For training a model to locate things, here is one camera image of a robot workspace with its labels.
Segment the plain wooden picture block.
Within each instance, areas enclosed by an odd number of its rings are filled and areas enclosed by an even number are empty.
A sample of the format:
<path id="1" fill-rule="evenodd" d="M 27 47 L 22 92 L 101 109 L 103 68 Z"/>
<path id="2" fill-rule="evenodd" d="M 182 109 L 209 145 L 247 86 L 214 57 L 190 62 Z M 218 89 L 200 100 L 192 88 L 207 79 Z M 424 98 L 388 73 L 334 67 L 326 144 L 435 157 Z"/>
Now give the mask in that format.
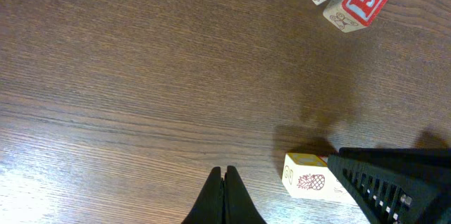
<path id="1" fill-rule="evenodd" d="M 326 158 L 314 154 L 286 153 L 282 183 L 293 198 L 357 204 L 328 169 Z"/>

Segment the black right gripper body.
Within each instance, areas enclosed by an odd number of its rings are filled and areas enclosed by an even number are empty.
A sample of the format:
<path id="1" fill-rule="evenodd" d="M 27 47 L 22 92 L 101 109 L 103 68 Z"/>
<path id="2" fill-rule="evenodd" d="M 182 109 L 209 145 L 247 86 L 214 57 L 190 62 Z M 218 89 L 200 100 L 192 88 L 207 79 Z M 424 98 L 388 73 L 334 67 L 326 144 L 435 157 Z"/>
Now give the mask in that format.
<path id="1" fill-rule="evenodd" d="M 370 223 L 450 224 L 449 149 L 343 147 L 328 169 Z"/>

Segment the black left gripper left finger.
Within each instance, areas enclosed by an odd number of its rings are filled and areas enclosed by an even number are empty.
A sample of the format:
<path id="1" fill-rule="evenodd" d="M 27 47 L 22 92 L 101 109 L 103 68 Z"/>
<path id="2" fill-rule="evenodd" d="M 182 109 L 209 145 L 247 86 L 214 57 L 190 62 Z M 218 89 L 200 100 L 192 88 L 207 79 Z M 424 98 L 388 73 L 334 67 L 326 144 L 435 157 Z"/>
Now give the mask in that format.
<path id="1" fill-rule="evenodd" d="M 214 167 L 182 224 L 222 224 L 223 198 L 224 185 L 221 168 Z"/>

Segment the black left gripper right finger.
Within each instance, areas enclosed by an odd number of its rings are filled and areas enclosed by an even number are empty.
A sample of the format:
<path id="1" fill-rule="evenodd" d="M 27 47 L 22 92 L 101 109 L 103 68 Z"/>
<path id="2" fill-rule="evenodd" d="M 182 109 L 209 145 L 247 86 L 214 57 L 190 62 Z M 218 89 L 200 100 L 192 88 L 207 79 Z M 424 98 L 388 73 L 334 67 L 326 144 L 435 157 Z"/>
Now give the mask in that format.
<path id="1" fill-rule="evenodd" d="M 224 177 L 224 221 L 226 224 L 266 224 L 257 211 L 235 166 Z"/>

